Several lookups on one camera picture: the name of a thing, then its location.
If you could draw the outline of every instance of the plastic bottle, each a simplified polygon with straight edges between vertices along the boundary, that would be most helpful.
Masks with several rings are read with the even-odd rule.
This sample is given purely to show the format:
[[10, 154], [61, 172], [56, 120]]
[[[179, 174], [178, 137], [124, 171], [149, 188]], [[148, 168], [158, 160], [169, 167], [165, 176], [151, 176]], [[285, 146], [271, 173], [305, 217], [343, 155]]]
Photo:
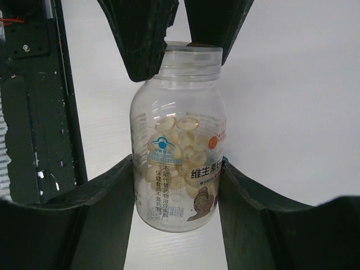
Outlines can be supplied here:
[[168, 43], [158, 75], [130, 109], [136, 208], [150, 226], [185, 232], [217, 205], [226, 117], [214, 82], [222, 49]]

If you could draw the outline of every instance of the bottle label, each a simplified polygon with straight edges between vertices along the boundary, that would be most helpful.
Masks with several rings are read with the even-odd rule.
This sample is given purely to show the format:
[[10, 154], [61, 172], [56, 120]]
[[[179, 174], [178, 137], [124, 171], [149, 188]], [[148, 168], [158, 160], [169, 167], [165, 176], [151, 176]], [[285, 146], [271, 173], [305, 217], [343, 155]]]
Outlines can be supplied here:
[[166, 224], [209, 214], [217, 203], [226, 121], [187, 112], [153, 125], [145, 113], [131, 122], [138, 210], [147, 207], [151, 218]]

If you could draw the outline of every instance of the bolt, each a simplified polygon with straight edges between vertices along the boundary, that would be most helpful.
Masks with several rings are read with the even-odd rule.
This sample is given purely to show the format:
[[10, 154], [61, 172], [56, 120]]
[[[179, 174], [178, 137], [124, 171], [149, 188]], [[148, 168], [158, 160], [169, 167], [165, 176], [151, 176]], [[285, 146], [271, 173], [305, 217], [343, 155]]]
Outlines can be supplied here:
[[26, 45], [26, 44], [22, 47], [22, 49], [23, 49], [25, 52], [29, 52], [29, 51], [30, 51], [30, 47], [29, 47], [28, 45]]

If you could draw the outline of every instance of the bottle neck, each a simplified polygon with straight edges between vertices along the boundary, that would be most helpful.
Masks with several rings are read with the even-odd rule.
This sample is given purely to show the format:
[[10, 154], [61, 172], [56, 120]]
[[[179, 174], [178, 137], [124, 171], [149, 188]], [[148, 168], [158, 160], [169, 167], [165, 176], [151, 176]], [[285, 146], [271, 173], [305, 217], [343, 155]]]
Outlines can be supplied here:
[[168, 90], [179, 90], [179, 89], [204, 89], [204, 88], [212, 88], [214, 87], [214, 80], [206, 81], [206, 82], [183, 82], [177, 80], [164, 80], [152, 78], [151, 80], [147, 80], [145, 85], [149, 87], [156, 88], [166, 88]]

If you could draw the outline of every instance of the white wall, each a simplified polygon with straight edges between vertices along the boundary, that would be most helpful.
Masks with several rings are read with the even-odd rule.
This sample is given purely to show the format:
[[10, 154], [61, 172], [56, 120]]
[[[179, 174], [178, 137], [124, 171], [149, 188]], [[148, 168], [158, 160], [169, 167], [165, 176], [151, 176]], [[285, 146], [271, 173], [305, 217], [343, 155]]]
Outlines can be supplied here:
[[[93, 178], [131, 152], [128, 113], [139, 84], [128, 79], [96, 0], [63, 4]], [[359, 0], [255, 0], [222, 70], [226, 156], [249, 177], [304, 203], [360, 194], [359, 14]], [[190, 41], [182, 0], [167, 39]], [[163, 251], [178, 263], [157, 269], [226, 269], [218, 214], [198, 231], [173, 236], [135, 213], [125, 268], [155, 269], [149, 267]]]

